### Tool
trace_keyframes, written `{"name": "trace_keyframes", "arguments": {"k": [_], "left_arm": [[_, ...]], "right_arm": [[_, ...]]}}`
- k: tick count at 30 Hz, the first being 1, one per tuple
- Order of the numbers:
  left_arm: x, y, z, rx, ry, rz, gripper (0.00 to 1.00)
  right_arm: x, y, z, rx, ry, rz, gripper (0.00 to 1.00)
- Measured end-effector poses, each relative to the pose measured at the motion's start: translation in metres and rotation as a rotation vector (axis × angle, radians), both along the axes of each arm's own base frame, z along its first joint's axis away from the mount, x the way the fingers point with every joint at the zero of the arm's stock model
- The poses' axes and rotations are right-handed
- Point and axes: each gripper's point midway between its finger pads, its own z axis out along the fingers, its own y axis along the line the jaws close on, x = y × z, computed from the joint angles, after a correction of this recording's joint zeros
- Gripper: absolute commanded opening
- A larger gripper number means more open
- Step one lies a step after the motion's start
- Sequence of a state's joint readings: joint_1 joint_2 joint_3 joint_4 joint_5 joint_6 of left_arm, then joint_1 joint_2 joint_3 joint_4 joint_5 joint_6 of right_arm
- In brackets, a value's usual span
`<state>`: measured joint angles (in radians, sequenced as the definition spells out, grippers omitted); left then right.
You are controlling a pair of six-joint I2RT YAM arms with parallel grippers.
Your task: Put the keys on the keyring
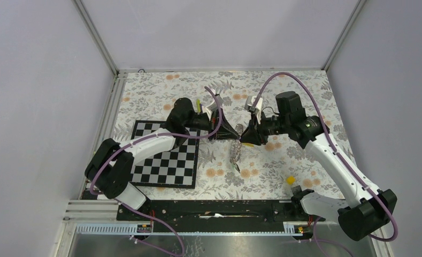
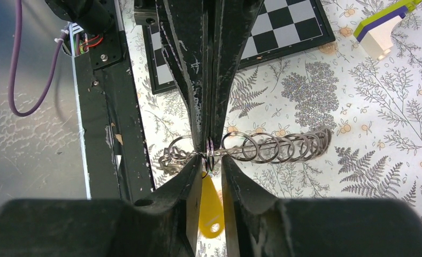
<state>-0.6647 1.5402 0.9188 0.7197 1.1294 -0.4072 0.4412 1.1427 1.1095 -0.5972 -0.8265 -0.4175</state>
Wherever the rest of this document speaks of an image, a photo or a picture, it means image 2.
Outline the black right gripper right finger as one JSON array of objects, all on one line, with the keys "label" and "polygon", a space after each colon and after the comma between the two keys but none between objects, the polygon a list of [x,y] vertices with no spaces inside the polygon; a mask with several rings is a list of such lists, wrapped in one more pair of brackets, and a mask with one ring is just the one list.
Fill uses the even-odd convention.
[{"label": "black right gripper right finger", "polygon": [[278,198],[244,174],[231,157],[222,158],[221,171],[228,256],[274,256]]}]

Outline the yellow key tag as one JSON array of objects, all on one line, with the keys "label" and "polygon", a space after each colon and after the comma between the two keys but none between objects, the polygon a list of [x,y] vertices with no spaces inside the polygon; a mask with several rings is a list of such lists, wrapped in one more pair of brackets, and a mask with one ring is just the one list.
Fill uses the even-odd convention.
[{"label": "yellow key tag", "polygon": [[208,175],[202,179],[198,228],[205,238],[218,237],[225,228],[224,209],[214,183]]}]

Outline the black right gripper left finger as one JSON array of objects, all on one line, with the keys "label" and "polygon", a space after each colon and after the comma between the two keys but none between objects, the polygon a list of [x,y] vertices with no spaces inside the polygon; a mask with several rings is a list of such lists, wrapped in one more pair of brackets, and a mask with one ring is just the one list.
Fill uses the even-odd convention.
[{"label": "black right gripper left finger", "polygon": [[138,256],[195,256],[202,191],[202,161],[194,156],[148,197],[137,200]]}]

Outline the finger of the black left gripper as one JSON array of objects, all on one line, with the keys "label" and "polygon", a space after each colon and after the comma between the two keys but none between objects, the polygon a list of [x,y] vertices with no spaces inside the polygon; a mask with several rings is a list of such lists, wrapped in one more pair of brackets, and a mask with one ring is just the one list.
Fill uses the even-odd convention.
[{"label": "finger of the black left gripper", "polygon": [[178,88],[189,113],[194,149],[210,135],[208,23],[210,1],[156,1],[165,48],[173,54]]},{"label": "finger of the black left gripper", "polygon": [[219,147],[235,74],[263,1],[217,1],[212,37],[209,139]]}]

